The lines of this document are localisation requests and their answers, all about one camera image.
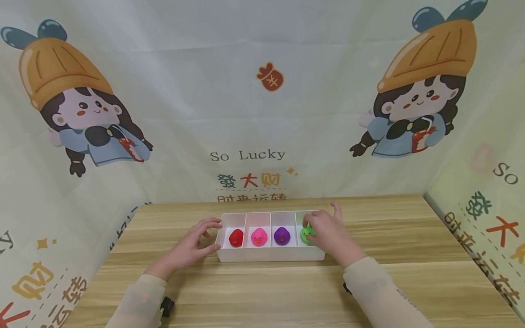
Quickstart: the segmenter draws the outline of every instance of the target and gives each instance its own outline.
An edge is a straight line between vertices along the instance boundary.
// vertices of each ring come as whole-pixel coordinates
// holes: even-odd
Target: beige sleeve
[[[106,328],[158,328],[166,282],[143,274],[129,286]]]
[[[343,277],[374,328],[434,328],[373,258],[348,266]]]

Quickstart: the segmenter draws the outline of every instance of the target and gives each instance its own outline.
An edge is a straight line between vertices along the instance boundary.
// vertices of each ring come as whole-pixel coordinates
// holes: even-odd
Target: hand
[[[338,203],[331,204],[335,209],[330,215],[325,210],[306,214],[302,226],[310,225],[315,236],[306,238],[314,245],[331,255],[336,262],[345,269],[347,266],[366,257],[364,251],[348,235],[341,216],[341,207]]]
[[[210,238],[208,229],[221,229],[221,219],[209,218],[199,221],[191,227],[179,242],[160,259],[152,263],[144,272],[168,281],[177,270],[184,269],[196,261],[215,253],[221,248],[219,244],[212,244],[205,248],[198,248],[201,243],[199,238]]]
[[[366,151],[366,146],[363,146],[361,143],[355,144],[350,148],[351,152],[354,152],[352,154],[353,157],[361,156]]]
[[[430,134],[428,134],[428,133],[425,134],[425,135],[423,136],[423,138],[421,138],[421,140],[419,140],[419,141],[417,142],[417,149],[418,149],[418,150],[423,149],[423,148],[427,148],[426,140],[427,140],[427,138],[428,138],[429,135],[430,135]]]

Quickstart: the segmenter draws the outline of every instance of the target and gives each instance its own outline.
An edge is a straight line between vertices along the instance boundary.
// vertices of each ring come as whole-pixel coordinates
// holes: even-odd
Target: sleeve
[[[425,141],[425,144],[429,147],[435,146],[438,142],[443,139],[445,136],[445,121],[443,121],[443,117],[439,114],[434,115],[434,122],[433,126],[436,127],[436,130],[432,132]]]
[[[343,277],[374,328],[434,328],[373,258],[348,266]]]
[[[128,287],[106,328],[158,328],[166,282],[143,274]]]
[[[76,133],[72,129],[60,131],[60,143],[65,148],[71,149],[77,153],[88,150],[88,140],[84,133]]]
[[[386,118],[375,118],[368,124],[368,133],[375,142],[381,140],[389,130],[389,121]]]

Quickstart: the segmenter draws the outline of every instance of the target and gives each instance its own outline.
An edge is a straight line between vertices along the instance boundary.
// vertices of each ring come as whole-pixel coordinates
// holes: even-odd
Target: purple rubber duck
[[[290,242],[290,232],[285,227],[280,227],[274,233],[274,240],[277,245],[287,245]]]

